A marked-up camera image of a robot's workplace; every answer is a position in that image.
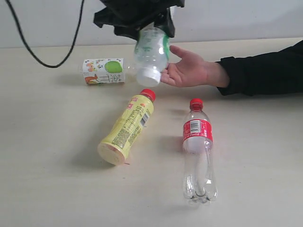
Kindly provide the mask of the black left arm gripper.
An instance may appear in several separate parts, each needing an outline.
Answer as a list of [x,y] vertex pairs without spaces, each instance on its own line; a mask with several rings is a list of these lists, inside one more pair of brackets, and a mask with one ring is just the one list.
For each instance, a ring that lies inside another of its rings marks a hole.
[[184,0],[103,0],[105,8],[94,14],[93,23],[114,27],[114,34],[139,39],[140,31],[154,24],[168,37],[175,36],[171,7],[183,8]]

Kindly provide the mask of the forearm in black sleeve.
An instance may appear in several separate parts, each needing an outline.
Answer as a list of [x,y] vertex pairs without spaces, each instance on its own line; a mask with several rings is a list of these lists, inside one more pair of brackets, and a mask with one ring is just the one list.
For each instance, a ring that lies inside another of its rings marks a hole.
[[218,88],[223,96],[283,95],[303,91],[302,41],[278,52],[245,58],[226,57],[218,63],[230,79],[226,88]]

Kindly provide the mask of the person's open bare hand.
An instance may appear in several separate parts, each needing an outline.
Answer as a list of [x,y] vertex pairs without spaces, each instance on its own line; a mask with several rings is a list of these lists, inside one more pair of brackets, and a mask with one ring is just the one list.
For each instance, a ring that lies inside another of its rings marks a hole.
[[180,61],[167,65],[161,73],[161,82],[175,87],[228,87],[230,78],[219,63],[205,61],[200,55],[174,45],[169,49]]

